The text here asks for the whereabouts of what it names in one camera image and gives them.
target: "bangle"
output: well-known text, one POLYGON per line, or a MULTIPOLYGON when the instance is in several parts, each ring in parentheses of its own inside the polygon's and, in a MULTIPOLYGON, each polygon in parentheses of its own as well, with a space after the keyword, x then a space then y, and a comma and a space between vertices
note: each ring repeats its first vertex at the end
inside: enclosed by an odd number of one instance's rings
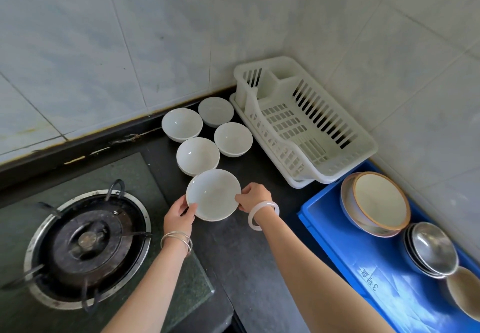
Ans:
POLYGON ((280 215, 280 208, 279 208, 279 205, 277 203, 274 203, 272 201, 262 201, 261 203, 258 203, 257 205, 255 205, 251 209, 251 212, 248 215, 248 224, 249 224, 250 228, 253 229, 254 231, 261 231, 262 230, 262 228, 259 225, 254 225, 254 217, 255 217, 255 214, 259 210, 261 210, 262 208, 265 208, 265 207, 273 207, 275 209, 275 213, 277 215, 280 215))
POLYGON ((183 233, 183 232, 180 232, 180 231, 173 231, 173 232, 168 232, 167 234, 165 234, 162 237, 162 240, 160 241, 160 248, 161 249, 163 249, 164 240, 168 237, 172 237, 174 239, 179 239, 180 241, 182 241, 185 244, 185 246, 187 246, 187 257, 192 254, 192 250, 194 248, 194 243, 192 242, 192 239, 186 233, 183 233))

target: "blue container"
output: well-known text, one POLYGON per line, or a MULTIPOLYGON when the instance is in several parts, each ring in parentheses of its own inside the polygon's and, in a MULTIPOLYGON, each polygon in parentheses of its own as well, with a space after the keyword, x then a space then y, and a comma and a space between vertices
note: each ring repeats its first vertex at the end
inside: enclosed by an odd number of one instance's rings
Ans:
MULTIPOLYGON (((352 170, 382 172, 370 161, 352 170)), ((349 284, 398 333, 480 333, 480 322, 451 306, 437 280, 418 274, 401 256, 402 235, 378 238, 355 227, 340 206, 340 180, 306 202, 298 213, 308 231, 349 284)), ((412 222, 431 222, 410 199, 412 222)), ((457 246, 460 265, 480 268, 457 246)))

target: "white dish rack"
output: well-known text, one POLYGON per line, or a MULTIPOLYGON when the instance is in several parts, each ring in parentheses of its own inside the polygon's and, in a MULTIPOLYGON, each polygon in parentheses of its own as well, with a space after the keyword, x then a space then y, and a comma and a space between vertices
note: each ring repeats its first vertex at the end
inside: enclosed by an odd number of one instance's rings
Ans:
POLYGON ((378 146, 295 60, 281 56, 239 65, 230 102, 287 182, 330 184, 378 146))

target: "human hand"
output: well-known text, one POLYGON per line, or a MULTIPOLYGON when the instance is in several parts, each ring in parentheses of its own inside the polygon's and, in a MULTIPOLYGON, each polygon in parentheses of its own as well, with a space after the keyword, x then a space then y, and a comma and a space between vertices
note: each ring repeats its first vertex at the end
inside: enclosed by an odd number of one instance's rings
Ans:
POLYGON ((177 231, 183 232, 190 237, 192 234, 192 223, 195 220, 195 213, 197 211, 198 204, 194 203, 190 205, 188 211, 182 215, 187 208, 187 196, 185 195, 173 203, 163 221, 164 234, 177 231))
POLYGON ((250 183, 235 196, 235 201, 240 204, 238 209, 250 213, 258 203, 271 202, 272 194, 262 184, 250 183))

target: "countertop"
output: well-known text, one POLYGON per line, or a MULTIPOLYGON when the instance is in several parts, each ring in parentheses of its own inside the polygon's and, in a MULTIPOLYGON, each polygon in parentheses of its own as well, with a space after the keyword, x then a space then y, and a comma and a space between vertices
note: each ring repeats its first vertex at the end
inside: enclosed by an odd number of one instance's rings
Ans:
MULTIPOLYGON (((190 108, 197 111, 198 104, 190 108)), ((242 123, 237 115, 232 122, 242 123)), ((213 140, 214 132, 215 129, 204 125, 200 137, 213 140)), ((162 130, 152 132, 135 143, 119 144, 94 158, 53 170, 14 189, 0 191, 0 207, 137 152, 142 154, 166 202, 171 205, 185 194, 192 179, 177 166, 179 145, 162 130)), ((334 267, 296 215, 301 206, 325 185, 313 182, 303 189, 293 189, 255 140, 252 148, 239 158, 222 155, 218 168, 235 175, 242 187, 250 182, 264 184, 280 206, 280 217, 317 256, 334 267)), ((214 223, 197 218, 193 224, 192 240, 215 293, 172 332, 220 333, 230 324, 233 311, 248 333, 309 331, 283 281, 264 234, 249 227, 247 214, 237 210, 224 221, 214 223)))

